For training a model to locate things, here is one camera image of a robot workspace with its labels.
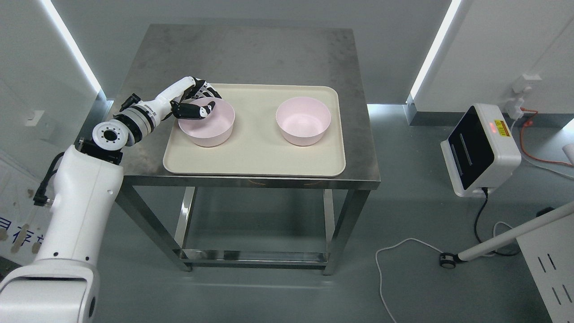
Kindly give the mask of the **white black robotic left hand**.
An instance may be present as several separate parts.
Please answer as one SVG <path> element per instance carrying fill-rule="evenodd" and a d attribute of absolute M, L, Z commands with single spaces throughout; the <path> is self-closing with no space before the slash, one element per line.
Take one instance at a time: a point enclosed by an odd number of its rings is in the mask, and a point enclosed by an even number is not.
<path fill-rule="evenodd" d="M 168 86 L 154 100 L 145 105 L 150 108 L 156 118 L 166 119 L 175 105 L 182 104 L 185 100 L 197 100 L 203 97 L 221 99 L 221 95 L 206 80 L 185 76 Z"/>

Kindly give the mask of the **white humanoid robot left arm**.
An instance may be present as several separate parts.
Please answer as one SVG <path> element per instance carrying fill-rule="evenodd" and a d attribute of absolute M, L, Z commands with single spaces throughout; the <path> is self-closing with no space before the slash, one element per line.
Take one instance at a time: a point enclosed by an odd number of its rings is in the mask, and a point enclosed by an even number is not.
<path fill-rule="evenodd" d="M 3 323 L 92 323 L 98 306 L 96 268 L 109 212 L 123 182 L 122 152 L 170 114 L 170 100 L 131 94 L 89 139 L 56 156 L 52 218 L 33 262 L 1 282 Z"/>

